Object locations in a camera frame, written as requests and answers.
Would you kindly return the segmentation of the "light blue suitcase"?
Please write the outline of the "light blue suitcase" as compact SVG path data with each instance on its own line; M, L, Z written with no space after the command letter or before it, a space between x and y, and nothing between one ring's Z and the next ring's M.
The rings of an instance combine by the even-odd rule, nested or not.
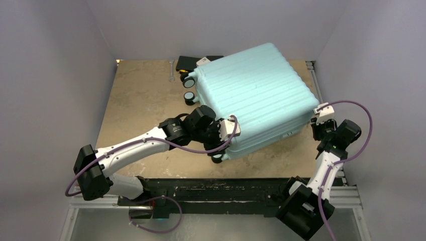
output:
M195 100L217 118L234 115L241 133L218 162L244 157L301 131L318 99L272 43L265 43L196 67L180 77Z

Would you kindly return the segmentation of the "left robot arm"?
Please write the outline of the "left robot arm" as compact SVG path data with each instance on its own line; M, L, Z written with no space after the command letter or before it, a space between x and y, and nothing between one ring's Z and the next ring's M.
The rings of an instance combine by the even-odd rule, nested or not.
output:
M85 145L78 152L71 184L78 184L78 193L86 201L108 194L144 205L149 201L150 192L142 180L117 172L143 158L173 149L209 156L222 154L229 143L221 130L225 122L224 118L217 118L210 107L202 105L191 113L167 118L145 134L118 145L97 150Z

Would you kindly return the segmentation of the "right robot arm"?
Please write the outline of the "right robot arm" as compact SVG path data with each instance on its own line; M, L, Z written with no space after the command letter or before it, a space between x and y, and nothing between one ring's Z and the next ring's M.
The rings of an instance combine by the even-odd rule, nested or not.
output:
M309 180L296 176L289 179L282 190L283 202L276 213L282 223L304 240L314 234L333 215L335 207L330 203L334 179L341 169L342 160L348 157L347 147L356 141L361 128L351 120L340 125L334 119L318 124L311 119L313 138L319 141L316 170Z

